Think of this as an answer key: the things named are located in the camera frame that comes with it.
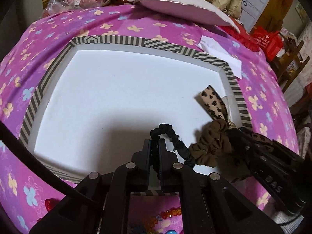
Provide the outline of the black scrunchie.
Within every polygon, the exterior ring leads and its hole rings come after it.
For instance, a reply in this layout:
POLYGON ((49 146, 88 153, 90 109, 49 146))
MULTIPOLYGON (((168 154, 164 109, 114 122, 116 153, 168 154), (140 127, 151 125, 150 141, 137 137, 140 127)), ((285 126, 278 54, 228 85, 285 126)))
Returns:
POLYGON ((159 140, 161 139, 161 135, 165 135, 168 137, 170 142, 174 147, 174 153, 177 155, 178 163, 177 165, 181 164, 181 167, 178 169, 186 168, 188 170, 194 171, 195 167, 195 159, 191 155, 190 150, 188 150, 187 146, 184 144, 183 141, 179 139, 179 135, 175 133, 172 125, 169 124, 160 124, 159 127, 151 130, 150 132, 150 165, 153 167, 153 170, 157 174, 159 173, 159 149, 158 144, 159 140))

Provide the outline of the leopard print bow scrunchie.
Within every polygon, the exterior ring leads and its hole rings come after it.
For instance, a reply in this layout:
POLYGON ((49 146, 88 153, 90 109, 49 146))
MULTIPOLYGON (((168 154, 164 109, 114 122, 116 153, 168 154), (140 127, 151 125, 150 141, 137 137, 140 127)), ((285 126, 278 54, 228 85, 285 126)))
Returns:
POLYGON ((211 168, 218 165, 242 168, 242 158, 228 137, 228 132, 236 126, 229 118, 225 103, 212 86, 205 88, 199 98, 212 121, 203 127, 197 142, 189 146, 195 164, 211 168))

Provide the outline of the striped white tray box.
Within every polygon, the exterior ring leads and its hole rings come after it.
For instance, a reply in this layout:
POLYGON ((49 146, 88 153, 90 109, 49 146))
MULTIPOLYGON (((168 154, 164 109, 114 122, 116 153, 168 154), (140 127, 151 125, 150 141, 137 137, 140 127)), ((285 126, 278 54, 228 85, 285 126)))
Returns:
POLYGON ((227 62, 141 37, 75 37, 35 88, 19 139, 55 175, 78 183, 129 162, 160 124, 194 143, 212 120, 200 98, 208 86, 236 126, 252 127, 227 62))

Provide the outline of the wooden chair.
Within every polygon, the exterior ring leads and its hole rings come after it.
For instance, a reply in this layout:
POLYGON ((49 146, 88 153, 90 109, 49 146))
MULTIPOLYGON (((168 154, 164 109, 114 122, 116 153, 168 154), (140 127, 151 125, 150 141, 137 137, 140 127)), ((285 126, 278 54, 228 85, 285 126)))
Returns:
POLYGON ((285 53, 281 57, 275 57, 269 64, 276 74, 282 93, 285 93, 304 69, 310 57, 308 56, 305 60, 300 60, 298 56, 305 44, 303 40, 299 44, 296 44, 296 41, 291 37, 285 37, 283 35, 281 37, 284 40, 285 53))

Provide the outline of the pink floral bedspread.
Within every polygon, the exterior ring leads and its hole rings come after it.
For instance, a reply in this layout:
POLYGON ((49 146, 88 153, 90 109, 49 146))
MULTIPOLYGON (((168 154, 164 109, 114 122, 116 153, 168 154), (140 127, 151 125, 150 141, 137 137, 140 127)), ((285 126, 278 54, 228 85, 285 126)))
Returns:
MULTIPOLYGON (((17 137, 28 104, 49 66, 76 36, 127 35, 175 43, 201 51, 196 45, 205 35, 242 61, 238 79, 253 131, 298 153, 293 120, 263 51, 252 52, 218 27, 201 27, 135 5, 72 10, 30 25, 1 61, 1 121, 17 137)), ((253 177, 236 186, 252 203, 270 214, 273 198, 253 177)), ((47 198, 63 195, 41 181, 1 141, 1 206, 21 233, 28 233, 47 210, 47 198)))

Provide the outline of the white folded paper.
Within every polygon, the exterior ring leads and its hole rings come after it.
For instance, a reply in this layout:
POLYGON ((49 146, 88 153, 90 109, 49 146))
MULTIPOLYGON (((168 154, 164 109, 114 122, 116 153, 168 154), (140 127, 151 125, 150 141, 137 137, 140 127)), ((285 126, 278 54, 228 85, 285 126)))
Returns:
POLYGON ((197 47, 203 52, 227 62, 234 76, 242 79, 242 61, 232 57, 216 40, 203 35, 197 47))

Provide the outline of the red shopping bag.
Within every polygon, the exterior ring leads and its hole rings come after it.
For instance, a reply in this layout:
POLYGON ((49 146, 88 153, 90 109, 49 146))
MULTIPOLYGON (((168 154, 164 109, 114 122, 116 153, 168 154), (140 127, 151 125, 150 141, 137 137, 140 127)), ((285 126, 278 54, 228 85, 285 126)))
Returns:
POLYGON ((279 31, 268 32, 263 27, 259 26, 251 34, 251 37, 258 43, 269 62, 284 48, 284 43, 280 37, 279 31))

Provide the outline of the red fringed cushion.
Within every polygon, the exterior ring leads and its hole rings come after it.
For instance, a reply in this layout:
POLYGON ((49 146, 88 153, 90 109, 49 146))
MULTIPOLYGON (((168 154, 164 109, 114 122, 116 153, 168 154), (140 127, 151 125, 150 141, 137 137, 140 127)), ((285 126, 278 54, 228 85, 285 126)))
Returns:
POLYGON ((230 19, 234 22, 235 26, 239 29, 239 32, 233 26, 219 26, 223 31, 225 31, 228 35, 239 41, 243 46, 250 49, 252 52, 259 52, 260 46, 257 41, 251 37, 245 28, 238 23, 238 21, 232 17, 230 19))

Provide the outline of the white pillow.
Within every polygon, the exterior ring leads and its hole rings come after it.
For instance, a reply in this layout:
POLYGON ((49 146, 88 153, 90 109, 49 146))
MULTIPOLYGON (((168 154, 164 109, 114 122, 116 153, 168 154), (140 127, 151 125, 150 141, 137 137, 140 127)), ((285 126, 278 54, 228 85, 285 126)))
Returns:
POLYGON ((240 32, 234 21, 216 6, 205 0, 128 0, 156 12, 186 19, 203 25, 233 27, 240 32))

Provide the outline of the clear plastic bag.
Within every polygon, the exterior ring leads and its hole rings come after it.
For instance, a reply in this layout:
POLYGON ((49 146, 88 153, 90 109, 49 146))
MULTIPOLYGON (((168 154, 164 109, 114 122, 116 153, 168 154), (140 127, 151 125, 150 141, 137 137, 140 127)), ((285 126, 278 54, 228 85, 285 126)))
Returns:
POLYGON ((42 17, 46 18, 53 14, 72 10, 84 10, 95 7, 107 6, 112 0, 49 0, 43 10, 42 17))

